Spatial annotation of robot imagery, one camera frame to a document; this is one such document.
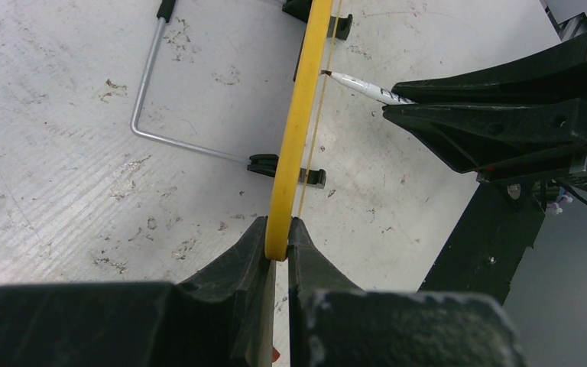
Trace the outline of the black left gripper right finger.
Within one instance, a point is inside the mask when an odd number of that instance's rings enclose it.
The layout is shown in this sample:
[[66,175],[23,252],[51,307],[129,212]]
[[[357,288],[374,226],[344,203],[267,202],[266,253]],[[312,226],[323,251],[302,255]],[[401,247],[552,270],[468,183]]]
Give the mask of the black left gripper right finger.
[[524,366],[517,331],[492,297],[461,292],[365,291],[290,224],[293,366]]

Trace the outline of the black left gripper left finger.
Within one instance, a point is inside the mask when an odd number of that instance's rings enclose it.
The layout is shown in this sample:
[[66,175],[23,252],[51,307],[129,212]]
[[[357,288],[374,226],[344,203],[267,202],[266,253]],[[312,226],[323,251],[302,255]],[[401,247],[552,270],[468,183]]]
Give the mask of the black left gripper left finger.
[[269,366],[267,220],[197,273],[164,281],[0,286],[0,366]]

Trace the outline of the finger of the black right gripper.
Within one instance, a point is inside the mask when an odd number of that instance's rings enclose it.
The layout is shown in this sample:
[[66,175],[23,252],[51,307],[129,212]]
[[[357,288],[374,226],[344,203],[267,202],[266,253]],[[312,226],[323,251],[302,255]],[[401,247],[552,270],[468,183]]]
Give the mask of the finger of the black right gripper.
[[418,103],[551,103],[587,93],[587,32],[528,57],[470,73],[396,83]]
[[453,171],[491,182],[565,172],[587,151],[587,101],[388,106],[384,117]]

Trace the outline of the white whiteboard marker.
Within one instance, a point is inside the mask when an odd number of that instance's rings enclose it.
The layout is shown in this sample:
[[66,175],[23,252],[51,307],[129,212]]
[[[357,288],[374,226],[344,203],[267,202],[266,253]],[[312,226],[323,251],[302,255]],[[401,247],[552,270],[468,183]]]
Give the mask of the white whiteboard marker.
[[362,95],[382,103],[386,106],[401,106],[416,104],[411,99],[400,96],[388,89],[383,89],[375,84],[365,82],[353,76],[337,73],[330,70],[321,70],[321,75],[327,75],[330,79],[335,80],[337,83],[348,87]]

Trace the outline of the yellow framed whiteboard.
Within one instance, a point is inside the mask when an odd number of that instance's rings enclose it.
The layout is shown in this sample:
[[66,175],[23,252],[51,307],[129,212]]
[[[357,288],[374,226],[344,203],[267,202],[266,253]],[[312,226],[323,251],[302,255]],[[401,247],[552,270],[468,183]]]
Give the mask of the yellow framed whiteboard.
[[[323,14],[331,15],[333,9],[341,9],[342,2],[339,1],[335,6],[332,1],[320,1],[316,3],[316,7]],[[279,157],[281,164],[295,166],[295,174],[303,159],[326,33],[327,26],[321,25],[318,28],[312,21],[307,23]],[[288,178],[274,178],[264,239],[264,255],[270,260],[283,261],[287,258],[287,238],[297,185],[297,176],[294,176],[293,181]]]

